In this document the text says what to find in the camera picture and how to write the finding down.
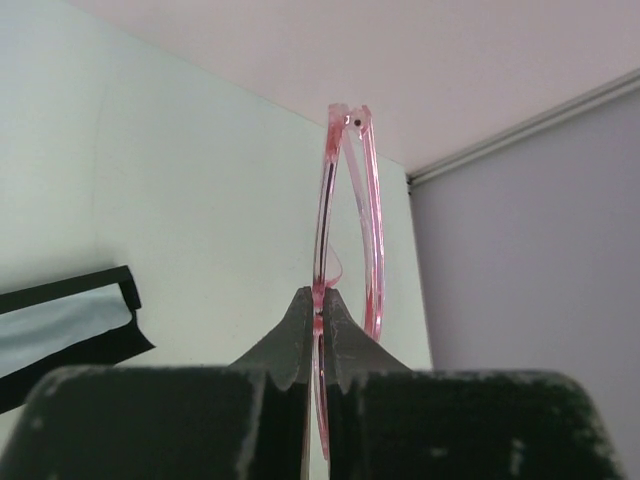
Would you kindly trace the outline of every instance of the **metal edge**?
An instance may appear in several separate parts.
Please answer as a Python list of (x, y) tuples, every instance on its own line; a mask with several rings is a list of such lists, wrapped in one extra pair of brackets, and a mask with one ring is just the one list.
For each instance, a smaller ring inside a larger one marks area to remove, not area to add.
[(407, 175), (409, 192), (434, 177), (466, 165), (508, 145), (565, 122), (622, 95), (640, 89), (640, 68), (590, 90), (551, 110), (525, 120), (497, 135), (453, 153), (431, 165)]

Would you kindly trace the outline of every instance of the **transparent pink plastic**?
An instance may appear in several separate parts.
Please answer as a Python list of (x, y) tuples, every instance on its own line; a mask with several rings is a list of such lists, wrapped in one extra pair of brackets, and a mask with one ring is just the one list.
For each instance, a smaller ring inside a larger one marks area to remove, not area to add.
[[(364, 178), (360, 175), (353, 143), (360, 144), (363, 149)], [(322, 307), (326, 288), (337, 283), (342, 273), (340, 267), (340, 275), (337, 278), (327, 279), (327, 252), (332, 252), (329, 245), (331, 201), (341, 150), (344, 150), (349, 167), (362, 230), (365, 262), (364, 331), (375, 341), (379, 341), (384, 306), (384, 246), (373, 123), (371, 112), (366, 106), (354, 110), (349, 110), (344, 104), (329, 107), (312, 285), (314, 393), (322, 451), (326, 459), (329, 459), (329, 429), (324, 384)]]

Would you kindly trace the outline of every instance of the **gray wall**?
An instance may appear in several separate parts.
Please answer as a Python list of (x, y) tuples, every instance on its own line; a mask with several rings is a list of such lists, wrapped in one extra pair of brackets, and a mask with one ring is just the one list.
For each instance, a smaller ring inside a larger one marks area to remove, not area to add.
[(640, 93), (412, 195), (436, 368), (547, 368), (640, 478)]

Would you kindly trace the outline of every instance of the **light blue cloth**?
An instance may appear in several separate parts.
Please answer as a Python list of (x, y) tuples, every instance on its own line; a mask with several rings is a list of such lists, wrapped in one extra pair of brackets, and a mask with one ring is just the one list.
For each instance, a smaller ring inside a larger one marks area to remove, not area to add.
[(130, 320), (117, 284), (2, 314), (0, 378)]

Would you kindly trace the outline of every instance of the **white table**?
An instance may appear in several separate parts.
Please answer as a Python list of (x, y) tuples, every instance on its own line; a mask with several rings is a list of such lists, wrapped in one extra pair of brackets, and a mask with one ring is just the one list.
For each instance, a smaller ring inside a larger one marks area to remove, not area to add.
[[(129, 364), (237, 358), (311, 281), (324, 129), (57, 0), (2, 2), (0, 23), (0, 291), (128, 264), (157, 346)], [(342, 167), (331, 239), (360, 319)], [(380, 183), (382, 344), (429, 368), (402, 168), (380, 159)], [(0, 448), (17, 412), (0, 416)]]

